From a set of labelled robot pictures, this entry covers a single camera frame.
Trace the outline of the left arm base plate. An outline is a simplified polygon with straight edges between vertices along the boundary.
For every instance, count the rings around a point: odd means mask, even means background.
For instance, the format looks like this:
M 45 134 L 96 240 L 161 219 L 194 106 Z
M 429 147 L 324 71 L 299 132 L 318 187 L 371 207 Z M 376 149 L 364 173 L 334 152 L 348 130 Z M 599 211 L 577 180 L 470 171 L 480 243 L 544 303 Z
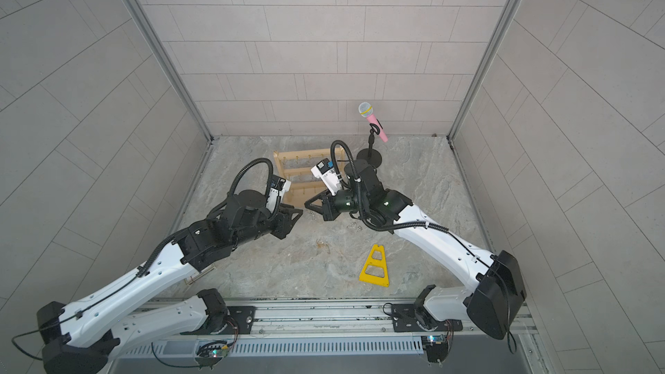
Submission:
M 255 306 L 231 306 L 225 313 L 219 310 L 205 311 L 203 325 L 182 335 L 240 335 L 250 334 L 256 316 Z

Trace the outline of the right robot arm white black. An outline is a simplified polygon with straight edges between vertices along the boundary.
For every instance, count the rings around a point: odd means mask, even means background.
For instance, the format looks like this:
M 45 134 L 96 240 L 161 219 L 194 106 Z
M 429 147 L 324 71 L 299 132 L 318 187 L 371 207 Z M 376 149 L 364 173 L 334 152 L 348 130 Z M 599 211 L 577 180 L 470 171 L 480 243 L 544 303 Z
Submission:
M 320 161 L 313 176 L 326 190 L 306 201 L 306 208 L 327 222 L 349 213 L 373 231 L 389 232 L 422 249 L 462 282 L 456 294 L 430 285 L 414 303 L 414 318 L 426 331 L 445 329 L 445 320 L 466 315 L 493 339 L 511 337 L 511 325 L 526 300 L 517 259 L 503 250 L 494 254 L 436 223 L 396 190 L 387 190 L 376 169 L 349 158 L 340 169 L 335 157 Z

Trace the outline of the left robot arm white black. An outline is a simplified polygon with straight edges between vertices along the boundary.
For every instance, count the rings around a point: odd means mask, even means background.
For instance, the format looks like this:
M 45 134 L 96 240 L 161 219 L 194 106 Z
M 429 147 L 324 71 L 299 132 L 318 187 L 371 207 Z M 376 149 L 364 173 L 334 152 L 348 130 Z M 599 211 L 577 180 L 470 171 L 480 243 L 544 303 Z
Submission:
M 204 289 L 165 308 L 137 310 L 156 294 L 199 275 L 239 246 L 264 235 L 284 239 L 303 214 L 282 202 L 287 183 L 269 159 L 251 161 L 234 178 L 227 197 L 201 221 L 169 235 L 134 270 L 93 294 L 37 313 L 48 373 L 98 373 L 139 346 L 173 336 L 238 333 L 220 292 Z

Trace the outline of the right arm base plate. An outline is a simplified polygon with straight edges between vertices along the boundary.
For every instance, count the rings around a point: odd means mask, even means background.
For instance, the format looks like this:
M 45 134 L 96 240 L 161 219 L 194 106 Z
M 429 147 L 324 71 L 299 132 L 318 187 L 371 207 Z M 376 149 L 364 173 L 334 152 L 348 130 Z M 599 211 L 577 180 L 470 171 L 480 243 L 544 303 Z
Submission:
M 460 320 L 439 321 L 424 308 L 413 304 L 385 303 L 382 312 L 389 317 L 394 332 L 462 332 Z

